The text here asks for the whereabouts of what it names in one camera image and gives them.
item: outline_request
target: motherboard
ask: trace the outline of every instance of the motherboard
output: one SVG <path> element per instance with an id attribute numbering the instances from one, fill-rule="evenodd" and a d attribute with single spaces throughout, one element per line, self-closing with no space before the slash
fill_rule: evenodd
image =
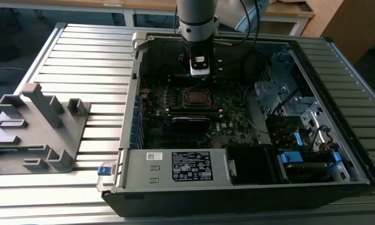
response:
<path id="1" fill-rule="evenodd" d="M 142 77 L 144 149 L 222 148 L 253 143 L 238 81 Z"/>

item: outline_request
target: floor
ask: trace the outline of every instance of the floor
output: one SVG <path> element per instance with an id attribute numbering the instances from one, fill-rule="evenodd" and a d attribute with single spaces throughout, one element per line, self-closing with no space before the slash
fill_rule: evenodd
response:
<path id="1" fill-rule="evenodd" d="M 14 34 L 14 40 L 20 48 L 20 57 L 11 62 L 0 63 L 0 68 L 30 68 L 58 22 L 114 25 L 111 13 L 46 10 L 43 14 L 44 17 L 39 19 L 35 16 L 34 10 L 19 10 L 18 18 L 23 30 Z M 162 28 L 174 27 L 172 16 L 148 16 L 147 19 L 150 19 L 151 22 L 146 22 L 146 18 L 142 15 L 138 15 L 138 26 Z M 222 27 L 221 30 L 230 31 L 226 27 Z M 369 52 L 363 56 L 355 67 L 375 91 L 375 51 Z M 23 71 L 0 70 L 0 95 L 14 93 L 23 76 Z"/>

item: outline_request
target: wooden table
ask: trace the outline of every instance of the wooden table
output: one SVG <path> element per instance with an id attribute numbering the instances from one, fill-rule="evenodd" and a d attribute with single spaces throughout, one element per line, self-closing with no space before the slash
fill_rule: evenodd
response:
<path id="1" fill-rule="evenodd" d="M 176 0 L 0 0 L 0 7 L 123 13 L 126 25 L 135 27 L 136 14 L 174 16 Z M 298 3 L 277 2 L 269 6 L 262 21 L 294 23 L 290 35 L 301 35 L 314 16 Z"/>

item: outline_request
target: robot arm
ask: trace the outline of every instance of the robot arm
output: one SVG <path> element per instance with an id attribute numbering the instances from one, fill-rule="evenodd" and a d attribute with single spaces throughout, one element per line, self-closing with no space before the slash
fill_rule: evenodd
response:
<path id="1" fill-rule="evenodd" d="M 255 0 L 178 0 L 180 33 L 185 41 L 185 58 L 193 77 L 210 76 L 215 70 L 214 32 L 215 12 L 221 22 L 237 31 L 247 32 L 257 28 Z M 270 0 L 257 0 L 261 14 L 265 13 Z"/>
<path id="2" fill-rule="evenodd" d="M 209 76 L 214 60 L 215 2 L 214 0 L 178 0 L 176 4 L 190 72 L 193 77 Z"/>

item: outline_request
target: table leg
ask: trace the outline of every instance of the table leg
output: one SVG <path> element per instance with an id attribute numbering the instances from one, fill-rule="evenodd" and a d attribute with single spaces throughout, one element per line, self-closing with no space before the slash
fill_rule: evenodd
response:
<path id="1" fill-rule="evenodd" d="M 126 17 L 126 26 L 135 27 L 136 20 L 135 20 L 135 10 L 132 8 L 124 8 L 124 17 Z"/>
<path id="2" fill-rule="evenodd" d="M 111 13 L 112 15 L 112 21 L 115 26 L 123 26 L 123 14 L 122 13 Z"/>
<path id="3" fill-rule="evenodd" d="M 36 16 L 38 18 L 42 18 L 42 17 L 43 17 L 43 9 L 35 9 L 35 10 L 34 10 L 34 13 L 35 13 L 35 16 Z"/>
<path id="4" fill-rule="evenodd" d="M 302 32 L 303 32 L 303 30 L 306 28 L 309 20 L 310 20 L 310 18 L 306 18 L 306 17 L 301 17 L 299 18 L 299 20 L 295 23 L 294 28 L 293 28 L 293 30 L 290 32 L 291 36 L 301 36 L 302 35 Z"/>

